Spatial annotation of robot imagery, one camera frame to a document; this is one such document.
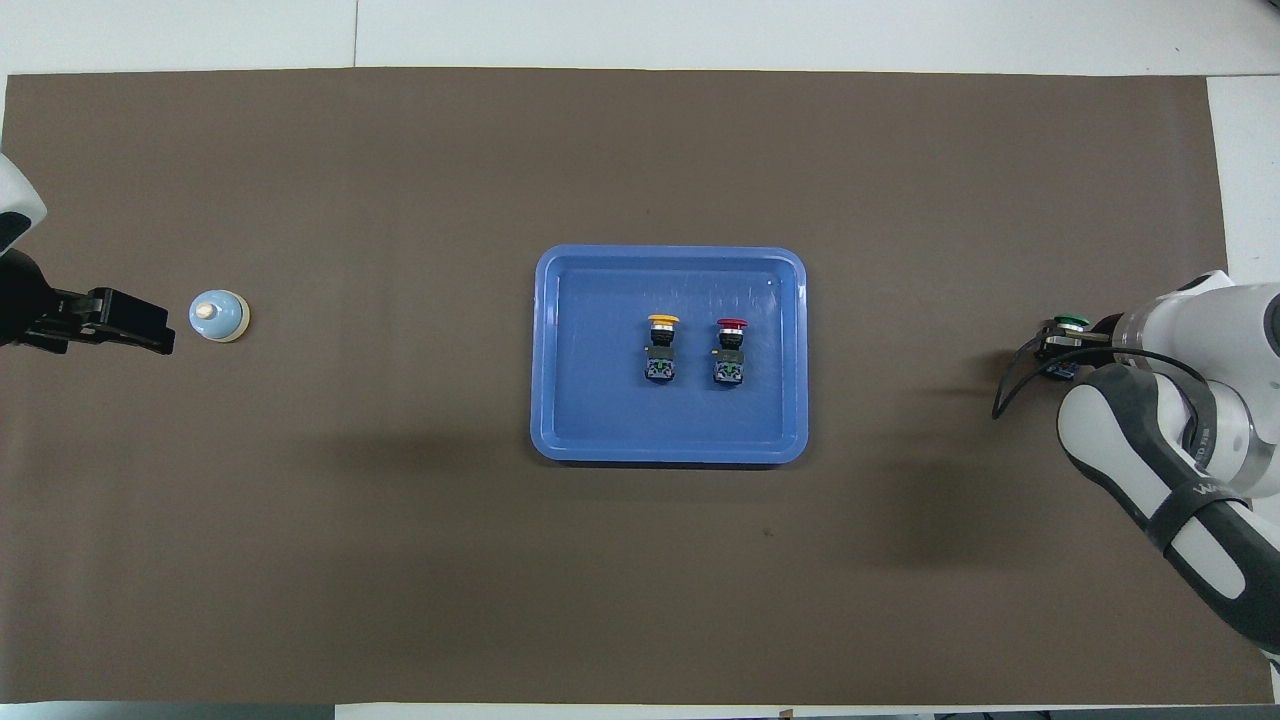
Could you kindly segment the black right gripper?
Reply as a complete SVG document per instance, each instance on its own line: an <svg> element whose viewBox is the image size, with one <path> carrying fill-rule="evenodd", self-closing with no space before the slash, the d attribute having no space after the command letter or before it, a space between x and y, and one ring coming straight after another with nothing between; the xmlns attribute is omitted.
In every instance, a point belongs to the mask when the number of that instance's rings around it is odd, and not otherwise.
<svg viewBox="0 0 1280 720"><path fill-rule="evenodd" d="M1125 363L1124 355L1117 357L1114 351L1105 351L1106 347L1114 347L1114 336L1121 319L1123 315L1105 316L1089 329L1094 334L1093 340L1088 340L1088 348L1092 350L1088 359L1089 366ZM1057 322L1050 322L1037 331L1036 360L1038 363L1047 363L1068 351L1064 332L1065 328Z"/></svg>

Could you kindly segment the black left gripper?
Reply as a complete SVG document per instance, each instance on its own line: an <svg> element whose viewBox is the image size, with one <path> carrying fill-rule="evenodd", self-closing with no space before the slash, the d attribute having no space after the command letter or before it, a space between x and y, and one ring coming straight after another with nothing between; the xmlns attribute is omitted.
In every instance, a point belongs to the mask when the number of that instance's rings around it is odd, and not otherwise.
<svg viewBox="0 0 1280 720"><path fill-rule="evenodd" d="M93 337L99 342L145 348L169 356L177 333L169 311L129 293L93 288ZM50 354L65 354L72 342L90 343L84 329L90 297L51 287L37 263L18 250L1 260L1 345L24 345Z"/></svg>

